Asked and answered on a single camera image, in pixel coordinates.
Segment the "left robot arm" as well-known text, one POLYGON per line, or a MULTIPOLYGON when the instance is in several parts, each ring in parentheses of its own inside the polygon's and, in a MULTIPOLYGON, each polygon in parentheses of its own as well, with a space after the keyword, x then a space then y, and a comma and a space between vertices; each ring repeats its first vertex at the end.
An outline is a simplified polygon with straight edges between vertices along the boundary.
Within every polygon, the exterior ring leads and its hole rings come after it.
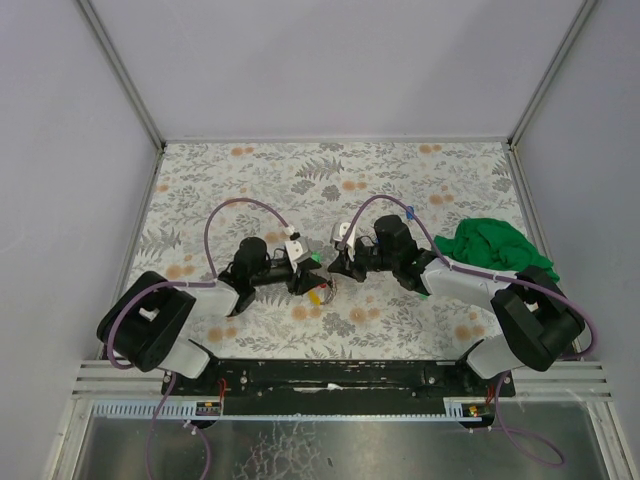
POLYGON ((142 274, 100 321, 97 338, 112 361, 122 357, 128 368, 196 379, 212 355, 181 336, 189 318, 236 316, 253 303, 262 286, 283 284, 290 294, 304 295, 327 282, 317 273, 320 269, 302 237, 286 241, 279 258, 268 253, 265 241, 248 237, 213 283, 189 285, 154 271, 142 274))

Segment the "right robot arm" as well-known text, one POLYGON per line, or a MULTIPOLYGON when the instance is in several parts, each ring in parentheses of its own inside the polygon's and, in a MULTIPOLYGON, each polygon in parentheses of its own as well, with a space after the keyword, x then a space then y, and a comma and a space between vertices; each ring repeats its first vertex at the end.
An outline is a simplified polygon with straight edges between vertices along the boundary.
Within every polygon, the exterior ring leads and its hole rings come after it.
POLYGON ((329 272, 360 283, 370 272, 390 272, 408 291, 453 298, 494 314, 501 333, 479 341, 462 357, 483 379, 520 367, 544 372, 585 329, 584 317, 563 301, 564 294, 539 267, 493 272, 458 266, 420 248, 397 215, 376 220, 373 241, 356 237, 354 230, 349 222, 334 225, 338 256, 329 272))

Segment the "spiral keyring with yellow handle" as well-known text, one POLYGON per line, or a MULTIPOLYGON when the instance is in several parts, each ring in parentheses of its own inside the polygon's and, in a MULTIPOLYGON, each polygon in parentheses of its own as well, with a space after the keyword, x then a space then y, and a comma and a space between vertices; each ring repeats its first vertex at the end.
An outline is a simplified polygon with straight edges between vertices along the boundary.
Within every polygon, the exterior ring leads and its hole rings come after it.
POLYGON ((322 262, 322 257, 319 253, 313 252, 311 258, 320 264, 321 268, 314 270, 314 273, 325 279, 325 282, 319 286, 310 290, 307 295, 313 306, 323 306, 332 303, 337 295, 337 281, 333 274, 327 270, 327 267, 322 262))

